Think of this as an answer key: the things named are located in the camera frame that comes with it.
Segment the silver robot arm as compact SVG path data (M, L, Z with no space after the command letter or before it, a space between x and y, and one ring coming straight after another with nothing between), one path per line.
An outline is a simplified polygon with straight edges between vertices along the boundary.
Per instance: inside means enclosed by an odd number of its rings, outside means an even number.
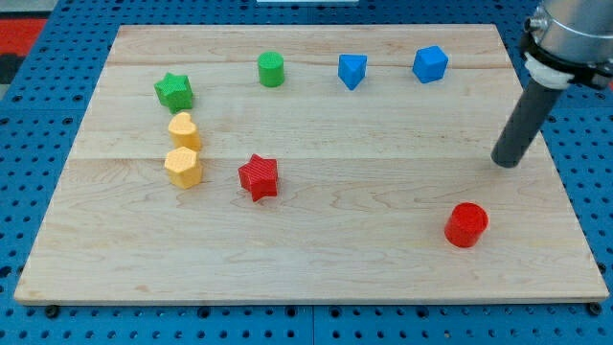
M524 22L520 54L532 79L563 90L612 82L612 0L543 0Z

